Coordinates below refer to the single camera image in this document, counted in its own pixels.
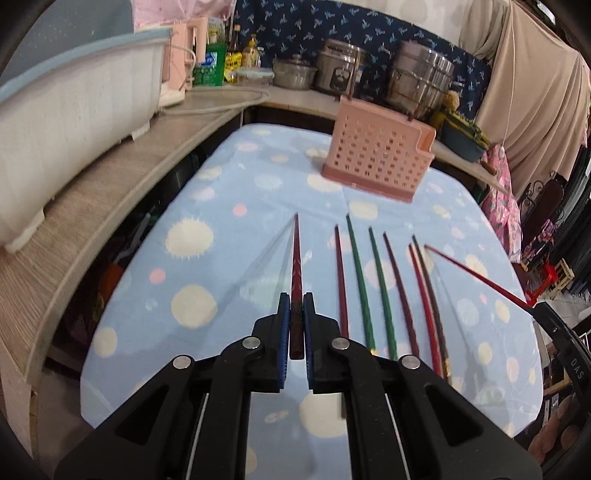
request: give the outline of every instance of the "red plastic object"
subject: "red plastic object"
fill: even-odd
[[[550,263],[547,260],[544,264],[544,272],[546,274],[546,278],[541,283],[541,285],[538,288],[536,288],[534,292],[529,291],[529,289],[525,291],[527,304],[530,307],[533,307],[537,303],[538,297],[542,295],[549,286],[558,282],[558,274],[556,273],[556,269],[552,265],[550,265]]]

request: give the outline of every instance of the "wall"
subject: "wall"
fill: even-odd
[[[425,28],[458,44],[462,21],[473,0],[348,0],[348,4],[376,10]]]
[[[131,32],[129,0],[57,0],[27,32],[2,72],[0,85],[66,50]]]

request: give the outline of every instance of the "pink fabric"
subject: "pink fabric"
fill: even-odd
[[[232,0],[131,0],[134,27],[196,17],[228,18]]]
[[[507,157],[501,155],[501,146],[494,145],[481,158],[496,169],[496,178],[508,192],[511,190],[511,174]],[[482,211],[491,223],[501,245],[512,263],[521,259],[521,221],[519,207],[513,195],[505,195],[496,189],[491,189],[482,202]]]

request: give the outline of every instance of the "pink dot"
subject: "pink dot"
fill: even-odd
[[[166,272],[162,268],[155,268],[150,272],[150,282],[160,285],[166,278]]]
[[[232,209],[232,213],[237,217],[241,217],[242,215],[246,215],[247,209],[246,206],[239,203]]]

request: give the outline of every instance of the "dark red chopstick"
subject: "dark red chopstick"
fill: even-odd
[[[386,232],[384,232],[384,242],[386,243],[386,250],[388,250],[388,256],[390,257],[392,270],[394,270],[394,278],[396,279],[396,286],[398,287],[398,295],[400,296],[400,302],[402,303],[404,322],[406,323],[408,339],[410,340],[410,351],[414,356],[419,358],[420,354],[417,343],[417,334],[414,331],[413,326],[413,314],[410,312],[408,297],[406,296],[406,292],[404,291],[402,277],[400,276],[400,270],[398,269],[398,264],[396,263],[396,259],[394,258],[394,252],[392,251],[392,247],[390,246],[390,241],[388,240],[388,235],[386,235]]]
[[[423,301],[423,309],[425,311],[425,320],[427,322],[427,331],[429,334],[429,345],[431,347],[431,363],[433,365],[433,371],[435,374],[443,378],[443,369],[441,367],[441,352],[439,350],[439,344],[437,341],[437,334],[435,331],[435,321],[433,319],[433,311],[431,310],[431,304],[427,295],[427,289],[421,271],[418,266],[417,255],[414,252],[412,244],[409,244],[410,256],[413,261],[413,267],[415,275],[417,276],[418,289],[421,292],[421,299]]]
[[[440,257],[445,258],[446,260],[450,261],[451,263],[453,263],[457,267],[460,267],[462,270],[467,271],[469,274],[471,274],[472,276],[476,277],[478,280],[483,281],[490,288],[494,289],[495,291],[497,291],[498,293],[500,293],[501,295],[503,295],[507,300],[512,301],[519,308],[525,310],[531,316],[534,315],[534,309],[532,307],[530,307],[526,302],[524,302],[523,300],[521,300],[519,297],[513,295],[510,291],[505,290],[500,285],[497,285],[496,283],[494,283],[493,281],[489,280],[488,278],[483,277],[478,272],[475,272],[471,268],[468,268],[467,266],[461,264],[455,258],[452,258],[452,257],[446,255],[445,253],[439,251],[437,248],[432,247],[431,245],[425,245],[425,249],[426,250],[430,250],[431,252],[435,252]]]
[[[339,225],[335,225],[336,271],[339,281],[339,323],[340,334],[349,338],[349,316],[347,315],[347,295],[345,293],[345,272],[343,270],[343,252],[340,247]]]
[[[291,264],[290,358],[304,358],[304,304],[301,286],[300,218],[294,217],[294,256]]]
[[[435,331],[437,333],[437,342],[439,344],[439,352],[441,354],[440,361],[441,366],[443,368],[443,374],[447,378],[447,382],[451,385],[452,384],[452,369],[449,360],[449,354],[447,352],[447,346],[445,343],[445,335],[443,333],[443,325],[441,324],[441,315],[439,313],[439,306],[437,305],[437,299],[435,297],[435,291],[433,290],[433,284],[431,283],[431,278],[429,277],[429,271],[427,270],[427,265],[425,264],[425,259],[423,258],[423,252],[421,252],[421,248],[419,247],[417,237],[413,235],[413,244],[414,248],[417,251],[418,262],[421,265],[421,270],[423,271],[423,279],[425,282],[425,286],[427,287],[427,293],[429,295],[429,302],[431,303],[431,311],[433,312],[433,320],[435,324]]]

